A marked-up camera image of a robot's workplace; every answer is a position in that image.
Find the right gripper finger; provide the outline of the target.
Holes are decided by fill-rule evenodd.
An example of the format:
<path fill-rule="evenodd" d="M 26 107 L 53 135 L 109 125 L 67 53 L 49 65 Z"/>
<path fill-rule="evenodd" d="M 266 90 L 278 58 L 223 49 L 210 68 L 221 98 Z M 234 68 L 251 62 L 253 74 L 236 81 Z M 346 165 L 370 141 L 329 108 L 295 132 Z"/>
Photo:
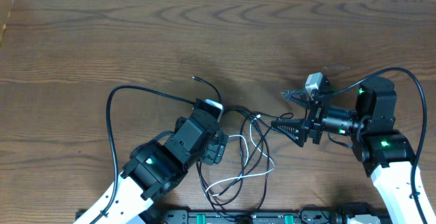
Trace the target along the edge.
<path fill-rule="evenodd" d="M 307 141 L 305 119 L 304 118 L 286 118 L 271 122 L 271 127 L 286 135 L 297 146 L 303 147 Z"/>
<path fill-rule="evenodd" d="M 296 105 L 299 105 L 303 108 L 309 109 L 310 108 L 310 102 L 307 100 L 307 90 L 306 89 L 299 89 L 299 90 L 293 90 L 293 91 L 284 91 L 282 92 L 282 95 L 284 99 L 287 101 L 293 102 Z"/>

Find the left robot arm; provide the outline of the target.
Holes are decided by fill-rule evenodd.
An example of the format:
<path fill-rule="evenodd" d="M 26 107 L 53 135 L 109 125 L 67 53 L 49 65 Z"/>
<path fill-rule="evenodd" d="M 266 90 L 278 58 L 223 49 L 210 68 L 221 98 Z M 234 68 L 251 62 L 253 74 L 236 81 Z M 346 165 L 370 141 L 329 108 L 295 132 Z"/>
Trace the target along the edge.
<path fill-rule="evenodd" d="M 75 223 L 128 223 L 177 187 L 192 165 L 220 163 L 228 143 L 220 129 L 223 111 L 216 101 L 197 100 L 189 118 L 164 132 L 164 144 L 153 139 L 132 152 L 117 182 Z"/>

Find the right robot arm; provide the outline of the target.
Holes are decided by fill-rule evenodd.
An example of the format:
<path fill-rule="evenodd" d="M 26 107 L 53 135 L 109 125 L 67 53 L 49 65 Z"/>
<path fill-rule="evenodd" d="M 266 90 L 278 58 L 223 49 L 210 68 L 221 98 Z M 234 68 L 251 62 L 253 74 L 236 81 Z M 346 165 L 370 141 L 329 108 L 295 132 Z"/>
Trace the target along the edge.
<path fill-rule="evenodd" d="M 272 127 L 299 147 L 309 138 L 319 144 L 325 132 L 349 137 L 350 148 L 381 195 L 391 221 L 434 223 L 435 213 L 420 170 L 412 165 L 418 155 L 409 140 L 394 129 L 394 83 L 383 77 L 361 82 L 354 109 L 332 106 L 333 93 L 327 77 L 309 75 L 304 89 L 283 93 L 288 101 L 308 109 L 307 117 L 279 118 Z"/>

